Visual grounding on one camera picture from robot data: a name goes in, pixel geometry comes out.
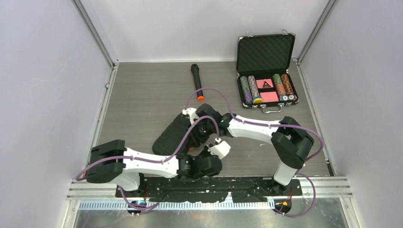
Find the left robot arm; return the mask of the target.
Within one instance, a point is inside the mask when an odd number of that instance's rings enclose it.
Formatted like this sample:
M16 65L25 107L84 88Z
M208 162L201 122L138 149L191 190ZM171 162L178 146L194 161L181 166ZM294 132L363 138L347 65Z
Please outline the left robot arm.
M221 160L230 149L226 141L216 140L196 157L170 157L138 152L126 147L124 140L113 140L91 149L89 165L81 176L89 183L116 184L139 197L146 189L143 174L186 181L215 176L221 172Z

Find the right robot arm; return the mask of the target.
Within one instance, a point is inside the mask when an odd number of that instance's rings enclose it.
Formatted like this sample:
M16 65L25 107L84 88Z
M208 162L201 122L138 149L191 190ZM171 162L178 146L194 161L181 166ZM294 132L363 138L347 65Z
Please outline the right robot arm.
M195 124L197 136L249 138L271 144L280 163L272 177L271 188L278 195L290 189L290 182L302 169L314 145L313 131L300 126L295 119L286 116L280 121L255 120L228 112L218 113L208 104L199 108L186 108L182 114Z

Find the black tool kit case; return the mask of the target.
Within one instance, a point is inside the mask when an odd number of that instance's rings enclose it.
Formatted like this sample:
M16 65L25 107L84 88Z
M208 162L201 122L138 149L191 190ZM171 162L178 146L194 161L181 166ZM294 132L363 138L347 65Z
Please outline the black tool kit case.
M153 143L152 151L156 155L172 155L177 149L187 130L191 126L190 120L183 114L178 114L163 133ZM186 137L184 143L178 150L178 154L187 154L190 148L198 148L203 143L194 143L191 133Z

